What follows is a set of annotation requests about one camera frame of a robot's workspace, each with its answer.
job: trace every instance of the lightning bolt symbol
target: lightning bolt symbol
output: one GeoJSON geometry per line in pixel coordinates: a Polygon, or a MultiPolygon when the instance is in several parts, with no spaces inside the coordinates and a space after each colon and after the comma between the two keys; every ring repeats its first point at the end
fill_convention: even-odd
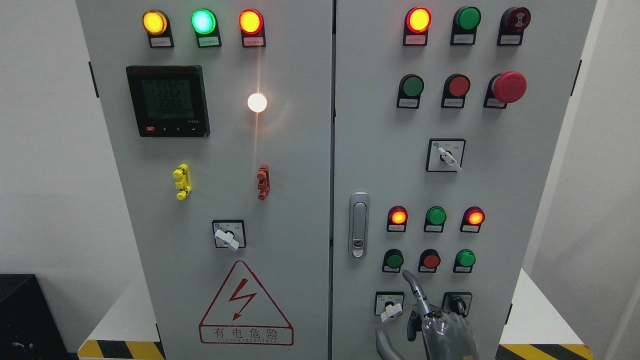
{"type": "Polygon", "coordinates": [[[229,302],[240,300],[240,299],[247,299],[247,301],[244,303],[244,306],[240,309],[240,311],[238,311],[237,313],[234,314],[234,320],[239,318],[240,316],[242,316],[242,315],[240,315],[240,313],[242,313],[242,310],[244,310],[246,308],[246,306],[249,305],[251,300],[253,300],[253,298],[257,294],[257,293],[252,293],[252,294],[236,297],[236,295],[238,295],[240,290],[242,290],[242,288],[244,288],[244,286],[246,285],[247,282],[248,282],[248,280],[243,278],[242,281],[240,281],[240,284],[238,284],[238,287],[236,288],[236,290],[234,291],[234,294],[231,295],[231,297],[229,298],[229,302]]]}

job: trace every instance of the black switch knob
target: black switch knob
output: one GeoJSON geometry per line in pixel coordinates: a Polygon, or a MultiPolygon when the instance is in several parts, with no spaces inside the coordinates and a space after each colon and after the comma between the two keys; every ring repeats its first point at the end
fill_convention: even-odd
{"type": "Polygon", "coordinates": [[[449,309],[464,318],[467,317],[467,303],[459,296],[451,298],[449,309]]]}

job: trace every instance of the white switch handle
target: white switch handle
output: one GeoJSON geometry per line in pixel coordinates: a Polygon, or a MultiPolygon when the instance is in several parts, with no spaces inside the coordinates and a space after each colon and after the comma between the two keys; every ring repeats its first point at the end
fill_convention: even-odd
{"type": "Polygon", "coordinates": [[[385,306],[385,312],[380,314],[380,320],[383,323],[402,315],[402,304],[387,305],[385,306]]]}
{"type": "Polygon", "coordinates": [[[237,251],[238,246],[240,246],[240,243],[234,239],[234,235],[232,233],[226,233],[218,229],[213,237],[222,241],[231,251],[237,251]]]}
{"type": "Polygon", "coordinates": [[[442,147],[439,147],[438,151],[440,151],[440,157],[444,160],[444,162],[446,162],[450,166],[457,167],[459,171],[462,171],[460,164],[458,164],[458,160],[456,160],[453,155],[449,154],[449,152],[442,147]]]}

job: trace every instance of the white indicator light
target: white indicator light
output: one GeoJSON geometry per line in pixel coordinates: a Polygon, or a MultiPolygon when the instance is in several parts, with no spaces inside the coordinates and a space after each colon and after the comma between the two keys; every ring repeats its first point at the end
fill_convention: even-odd
{"type": "Polygon", "coordinates": [[[267,98],[261,92],[253,93],[246,100],[249,109],[254,113],[261,113],[267,108],[267,98]]]}

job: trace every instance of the red terminal connector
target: red terminal connector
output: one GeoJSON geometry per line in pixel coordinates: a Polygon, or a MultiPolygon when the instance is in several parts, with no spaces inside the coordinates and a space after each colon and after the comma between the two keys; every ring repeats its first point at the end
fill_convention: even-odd
{"type": "Polygon", "coordinates": [[[266,164],[260,165],[260,169],[258,169],[258,199],[264,200],[269,196],[269,191],[271,191],[271,182],[269,181],[269,167],[266,164]]]}

